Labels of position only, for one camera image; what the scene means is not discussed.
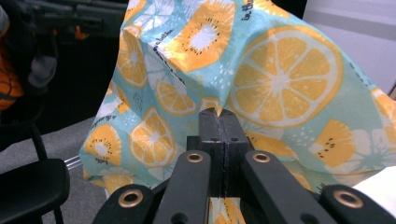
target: gray carpet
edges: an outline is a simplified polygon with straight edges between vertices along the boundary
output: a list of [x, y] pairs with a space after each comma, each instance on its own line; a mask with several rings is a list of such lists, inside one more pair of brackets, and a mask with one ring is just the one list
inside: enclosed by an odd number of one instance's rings
[[[59, 132], [43, 135], [49, 158], [68, 160], [77, 156], [91, 124], [92, 119], [87, 119]], [[32, 140], [16, 143], [0, 153], [0, 174], [32, 161], [37, 161]], [[70, 170], [69, 173], [70, 195], [61, 207], [64, 223], [92, 223], [97, 211], [106, 201], [105, 191], [82, 178], [81, 166]], [[44, 215], [43, 222], [55, 223], [53, 214]]]

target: white wall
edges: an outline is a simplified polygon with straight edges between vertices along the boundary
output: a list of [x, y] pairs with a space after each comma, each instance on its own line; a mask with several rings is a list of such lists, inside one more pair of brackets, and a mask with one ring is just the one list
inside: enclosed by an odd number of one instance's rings
[[396, 82], [395, 0], [308, 0], [304, 21], [330, 37], [384, 92]]

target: floor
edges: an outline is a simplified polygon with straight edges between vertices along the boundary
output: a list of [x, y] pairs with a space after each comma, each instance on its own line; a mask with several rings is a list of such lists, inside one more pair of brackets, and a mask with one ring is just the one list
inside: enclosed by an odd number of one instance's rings
[[[58, 132], [43, 135], [49, 158], [60, 158], [67, 161], [77, 156], [92, 121], [93, 119], [86, 119]], [[31, 140], [19, 142], [0, 153], [0, 174], [36, 160], [33, 142]], [[70, 195], [61, 207], [64, 223], [92, 223], [96, 213], [106, 201], [105, 191], [82, 178], [81, 166], [69, 170], [69, 174]], [[44, 224], [55, 223], [53, 214], [44, 215], [43, 222]]]

